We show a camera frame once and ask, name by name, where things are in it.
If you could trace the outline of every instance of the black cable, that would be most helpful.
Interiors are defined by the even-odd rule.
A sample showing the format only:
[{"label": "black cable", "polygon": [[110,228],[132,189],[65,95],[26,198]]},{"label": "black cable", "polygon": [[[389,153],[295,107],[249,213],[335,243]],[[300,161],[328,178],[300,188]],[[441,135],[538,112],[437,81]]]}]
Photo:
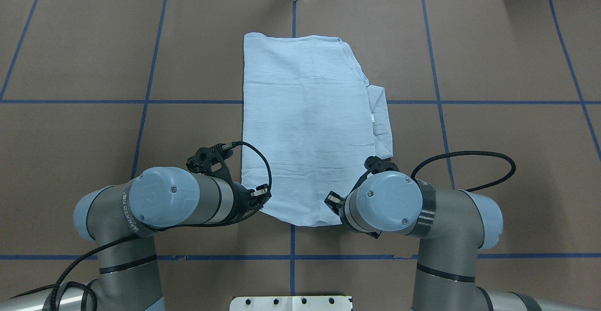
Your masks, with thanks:
[{"label": "black cable", "polygon": [[93,249],[92,251],[89,251],[88,253],[85,253],[84,255],[81,255],[79,258],[77,258],[76,260],[73,261],[73,263],[71,263],[66,269],[65,271],[62,271],[62,274],[60,277],[58,277],[58,279],[56,280],[56,283],[54,283],[54,286],[52,287],[52,292],[50,293],[50,310],[51,311],[58,311],[58,305],[56,305],[56,298],[58,295],[58,288],[60,287],[60,285],[63,283],[63,281],[65,281],[65,278],[67,278],[67,275],[69,275],[69,273],[75,268],[75,266],[77,266],[77,264],[81,263],[84,259],[95,255],[105,249],[108,249],[110,247],[114,247],[115,245],[121,244],[121,243],[125,243],[125,242],[129,242],[132,240],[137,240],[137,238],[140,238],[140,236],[137,236],[137,234],[132,234],[130,236],[121,238],[120,240],[116,240],[114,242],[110,242],[107,243],[103,246],[97,247],[96,249]]},{"label": "black cable", "polygon": [[271,193],[271,183],[272,183],[271,168],[269,167],[269,163],[268,163],[267,159],[257,148],[254,148],[250,143],[244,142],[243,140],[240,140],[238,143],[242,146],[249,147],[259,157],[261,157],[261,160],[263,161],[263,163],[265,163],[265,168],[267,168],[267,176],[268,176],[267,193]]},{"label": "black cable", "polygon": [[445,159],[445,158],[451,158],[451,157],[456,157],[456,156],[468,156],[468,155],[475,155],[475,156],[490,156],[490,157],[498,157],[498,158],[502,158],[505,161],[507,161],[509,163],[509,165],[511,165],[511,170],[509,170],[509,172],[507,172],[507,174],[505,176],[503,176],[502,178],[487,183],[485,185],[480,185],[478,187],[471,187],[470,189],[466,189],[465,191],[468,192],[472,192],[472,191],[476,191],[476,190],[480,190],[480,189],[485,189],[487,187],[493,187],[494,185],[500,184],[505,182],[506,180],[508,180],[511,176],[513,176],[513,174],[515,174],[516,172],[516,163],[513,161],[513,159],[511,159],[511,157],[509,157],[508,155],[504,155],[502,153],[495,153],[495,152],[481,152],[481,151],[462,151],[462,152],[452,152],[452,153],[444,153],[441,155],[436,155],[434,157],[430,157],[429,159],[426,159],[425,161],[423,161],[422,163],[420,163],[417,167],[415,167],[415,169],[413,170],[413,172],[411,173],[411,178],[413,180],[415,180],[415,175],[419,172],[419,170],[421,170],[421,168],[425,167],[428,163],[432,163],[434,161],[438,161],[439,159]]},{"label": "black cable", "polygon": [[22,294],[17,294],[16,296],[11,297],[11,298],[17,298],[17,297],[21,297],[21,296],[27,296],[27,295],[34,294],[34,293],[39,292],[39,291],[49,290],[49,289],[52,289],[52,288],[54,288],[54,284],[46,285],[46,286],[41,286],[39,288],[35,288],[35,289],[29,290],[27,292],[23,292]]}]

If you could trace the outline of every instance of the black strap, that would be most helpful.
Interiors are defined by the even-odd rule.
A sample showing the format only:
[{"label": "black strap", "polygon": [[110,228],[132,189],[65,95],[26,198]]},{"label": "black strap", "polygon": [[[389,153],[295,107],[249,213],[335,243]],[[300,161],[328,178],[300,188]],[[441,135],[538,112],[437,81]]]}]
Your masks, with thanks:
[{"label": "black strap", "polygon": [[[88,283],[88,285],[86,285],[88,288],[92,287],[92,284],[94,284],[94,282],[96,281],[96,279],[93,279],[90,281],[90,283]],[[81,296],[81,311],[86,311],[88,307],[88,291],[84,290],[84,294]]]},{"label": "black strap", "polygon": [[100,268],[99,271],[100,271],[100,274],[109,274],[111,272],[116,272],[116,271],[122,271],[122,270],[127,270],[127,269],[131,269],[131,268],[135,268],[136,266],[140,266],[142,264],[150,263],[153,260],[156,260],[156,254],[154,254],[152,256],[148,256],[146,258],[134,260],[133,262],[129,262],[129,263],[125,263],[125,264],[119,264],[119,265],[115,265],[115,266],[109,266],[108,268]]},{"label": "black strap", "polygon": [[430,232],[434,217],[436,217],[436,190],[429,183],[422,180],[415,180],[415,183],[421,190],[422,208],[410,235],[423,238]]},{"label": "black strap", "polygon": [[417,270],[420,270],[421,272],[425,272],[427,274],[435,275],[440,278],[461,281],[461,283],[474,283],[476,281],[476,277],[474,276],[451,274],[450,272],[429,268],[419,263],[417,263]]},{"label": "black strap", "polygon": [[490,296],[489,296],[488,292],[479,286],[476,286],[476,287],[485,296],[486,305],[488,306],[489,311],[494,311],[494,307],[492,306],[492,300],[490,300]]},{"label": "black strap", "polygon": [[[56,304],[60,304],[62,295],[65,293],[66,289],[67,289],[66,284],[62,284],[58,287],[58,291],[56,292],[56,295],[60,296],[60,297],[57,298]],[[51,295],[52,295],[52,293],[48,294],[46,300],[44,301],[44,306],[42,307],[42,311],[50,311],[51,310],[51,308],[50,308],[50,296]]]},{"label": "black strap", "polygon": [[543,311],[543,309],[540,308],[539,302],[535,301],[534,298],[532,298],[528,295],[518,294],[516,292],[511,292],[511,293],[518,296],[520,298],[520,300],[522,300],[524,305],[526,305],[526,310],[528,310],[528,311]]}]

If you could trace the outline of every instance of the grid line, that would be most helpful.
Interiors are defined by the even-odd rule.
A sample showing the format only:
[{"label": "grid line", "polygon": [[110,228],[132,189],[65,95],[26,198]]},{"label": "grid line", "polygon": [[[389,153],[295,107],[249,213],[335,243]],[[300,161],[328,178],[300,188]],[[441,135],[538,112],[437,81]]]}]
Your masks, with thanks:
[{"label": "grid line", "polygon": [[4,97],[4,93],[6,92],[6,88],[10,80],[10,75],[13,73],[13,67],[15,67],[15,63],[17,62],[19,51],[21,51],[21,45],[23,44],[23,40],[25,39],[25,35],[27,34],[27,29],[30,27],[31,18],[34,16],[34,11],[36,11],[37,1],[38,0],[34,0],[34,3],[31,5],[30,14],[28,15],[27,20],[25,21],[23,32],[21,32],[21,37],[19,38],[19,42],[17,43],[17,48],[15,48],[15,54],[13,54],[13,59],[10,61],[10,66],[8,67],[8,71],[6,72],[6,78],[4,78],[2,90],[0,90],[0,101]]},{"label": "grid line", "polygon": [[[79,255],[0,255],[0,260],[75,260]],[[418,255],[399,257],[395,255],[158,255],[157,260],[417,260]],[[601,258],[601,253],[483,253],[478,259],[558,259]],[[97,260],[91,256],[87,260]]]},{"label": "grid line", "polygon": [[[243,105],[243,100],[148,100],[148,104]],[[389,105],[437,105],[436,100],[388,100]],[[6,104],[146,104],[146,100],[0,100]],[[601,101],[441,100],[443,105],[601,105]]]},{"label": "grid line", "polygon": [[[440,128],[442,129],[442,142],[444,144],[445,153],[449,153],[449,143],[447,140],[447,128],[445,127],[444,114],[442,112],[442,99],[440,97],[440,88],[438,87],[438,73],[436,73],[436,63],[434,62],[434,50],[432,48],[432,37],[430,36],[430,24],[428,22],[428,9],[425,0],[421,0],[421,6],[424,10],[425,34],[428,39],[428,50],[430,52],[430,64],[432,66],[432,76],[434,80],[434,90],[436,91],[436,104],[438,105],[438,117],[440,119]],[[447,157],[447,170],[451,179],[451,187],[455,189],[455,178],[453,178],[453,166],[451,159]]]},{"label": "grid line", "polygon": [[562,50],[565,56],[565,62],[567,62],[567,66],[570,69],[571,79],[574,82],[574,87],[576,88],[576,92],[578,93],[578,99],[580,99],[580,105],[582,106],[582,112],[584,113],[584,117],[586,118],[586,124],[588,125],[588,130],[591,133],[591,137],[593,138],[593,143],[595,144],[595,149],[597,150],[597,157],[599,161],[601,161],[601,148],[599,148],[599,140],[597,140],[597,136],[595,135],[595,130],[593,129],[593,124],[591,123],[591,118],[588,116],[588,110],[586,110],[586,104],[584,102],[584,97],[582,97],[582,91],[580,90],[580,85],[578,84],[578,80],[576,78],[576,73],[574,72],[574,68],[571,64],[570,55],[567,52],[567,48],[565,47],[565,43],[563,40],[562,30],[560,29],[560,24],[557,21],[557,15],[555,13],[555,7],[553,5],[553,0],[549,0],[549,7],[551,9],[551,15],[553,16],[553,22],[555,24],[555,29],[557,30],[557,36],[562,44]]},{"label": "grid line", "polygon": [[[296,1],[292,1],[292,37],[296,37]],[[290,224],[290,295],[296,295],[296,226]]]},{"label": "grid line", "polygon": [[159,54],[159,44],[161,43],[161,31],[163,29],[163,20],[165,20],[165,9],[167,8],[167,0],[163,0],[163,8],[161,9],[161,19],[159,20],[159,29],[156,33],[156,42],[154,43],[154,52],[152,56],[152,64],[150,65],[150,75],[148,76],[148,86],[146,87],[146,98],[144,99],[144,109],[142,110],[142,119],[140,120],[140,129],[138,131],[138,139],[136,141],[136,151],[133,154],[133,165],[131,166],[131,178],[136,176],[138,170],[138,157],[140,155],[140,143],[142,142],[142,134],[144,133],[144,124],[146,123],[146,113],[148,112],[148,103],[150,102],[150,91],[152,91],[152,81],[154,78],[154,67],[156,67],[156,57]]}]

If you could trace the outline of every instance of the light blue cloth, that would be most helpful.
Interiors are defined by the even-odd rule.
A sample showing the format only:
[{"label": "light blue cloth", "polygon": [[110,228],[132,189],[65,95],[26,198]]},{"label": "light blue cloth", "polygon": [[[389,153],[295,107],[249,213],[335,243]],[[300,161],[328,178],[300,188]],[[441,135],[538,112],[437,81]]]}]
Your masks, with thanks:
[{"label": "light blue cloth", "polygon": [[[370,86],[350,46],[337,37],[244,40],[243,140],[273,175],[262,211],[302,226],[339,225],[324,199],[347,195],[368,156],[392,157],[384,88]],[[242,183],[266,183],[265,167],[242,152]]]}]

